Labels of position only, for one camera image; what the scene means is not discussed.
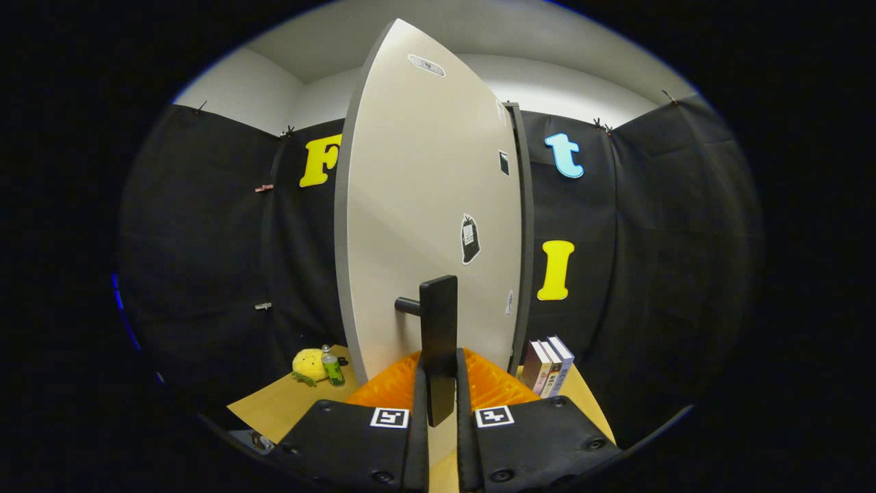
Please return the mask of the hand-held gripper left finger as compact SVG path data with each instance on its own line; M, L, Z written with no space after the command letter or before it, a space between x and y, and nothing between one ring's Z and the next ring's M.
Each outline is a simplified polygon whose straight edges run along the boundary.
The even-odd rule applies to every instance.
M276 443L273 461L323 492L428 491L428 391L419 353L360 387L356 403L313 403Z

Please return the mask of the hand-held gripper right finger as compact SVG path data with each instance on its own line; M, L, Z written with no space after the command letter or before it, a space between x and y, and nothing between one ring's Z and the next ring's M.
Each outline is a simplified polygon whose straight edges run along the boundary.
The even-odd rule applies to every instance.
M623 458L567 396L473 409L465 349L456 364L460 492L561 492Z

